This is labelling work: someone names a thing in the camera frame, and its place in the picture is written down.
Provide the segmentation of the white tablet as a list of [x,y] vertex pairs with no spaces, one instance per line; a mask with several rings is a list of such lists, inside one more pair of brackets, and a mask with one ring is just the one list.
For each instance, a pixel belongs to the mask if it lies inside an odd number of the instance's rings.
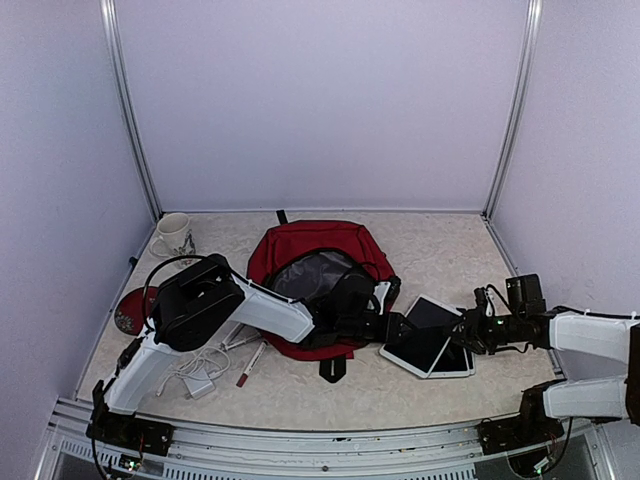
[[474,354],[455,343],[448,343],[429,374],[429,379],[467,378],[476,373]]
[[460,317],[458,309],[427,296],[419,296],[405,315],[419,327],[405,341],[384,344],[379,354],[421,380],[429,379],[433,367],[450,339],[444,339],[440,327]]

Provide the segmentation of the red backpack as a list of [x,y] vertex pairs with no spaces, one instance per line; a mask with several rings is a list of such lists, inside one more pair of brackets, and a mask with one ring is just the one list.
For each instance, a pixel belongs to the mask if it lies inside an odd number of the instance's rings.
[[[362,267],[376,282],[397,276],[365,226],[345,220],[289,221],[284,211],[277,216],[278,226],[264,234],[251,255],[247,275],[275,293],[301,301],[310,312],[309,299],[331,289],[353,267]],[[286,357],[318,363],[320,376],[329,383],[345,376],[347,362],[356,350],[378,343],[343,341],[310,349],[309,335],[299,343],[270,332],[262,336]]]

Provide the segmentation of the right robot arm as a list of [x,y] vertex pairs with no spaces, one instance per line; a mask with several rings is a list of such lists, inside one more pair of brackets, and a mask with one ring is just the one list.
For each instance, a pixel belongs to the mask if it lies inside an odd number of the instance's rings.
[[553,309],[522,318],[465,310],[445,329],[451,341],[479,355],[517,344],[552,353],[565,380],[526,389],[511,433],[535,442],[564,418],[627,420],[639,424],[639,316]]

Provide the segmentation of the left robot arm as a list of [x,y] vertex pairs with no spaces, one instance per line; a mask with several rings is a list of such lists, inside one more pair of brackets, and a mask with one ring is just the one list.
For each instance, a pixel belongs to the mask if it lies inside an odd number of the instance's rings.
[[118,444],[139,436],[139,403],[175,359],[203,347],[229,320],[310,349],[343,339],[394,344],[417,329],[386,305],[397,280],[375,280],[360,265],[341,274],[304,273],[269,289],[234,271],[220,254],[191,259],[143,306],[141,332],[111,377],[93,388],[92,421]]

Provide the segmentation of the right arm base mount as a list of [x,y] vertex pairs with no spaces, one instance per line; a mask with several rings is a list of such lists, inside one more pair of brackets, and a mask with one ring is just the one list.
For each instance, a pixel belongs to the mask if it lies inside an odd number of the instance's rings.
[[482,421],[477,432],[483,454],[492,455],[562,437],[564,428],[557,419],[527,424],[520,416],[514,416]]

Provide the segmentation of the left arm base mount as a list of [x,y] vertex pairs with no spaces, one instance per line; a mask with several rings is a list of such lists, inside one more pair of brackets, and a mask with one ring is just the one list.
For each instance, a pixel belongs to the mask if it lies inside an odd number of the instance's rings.
[[143,454],[165,457],[173,439],[174,427],[163,422],[134,418],[109,418],[89,425],[86,435],[93,440]]

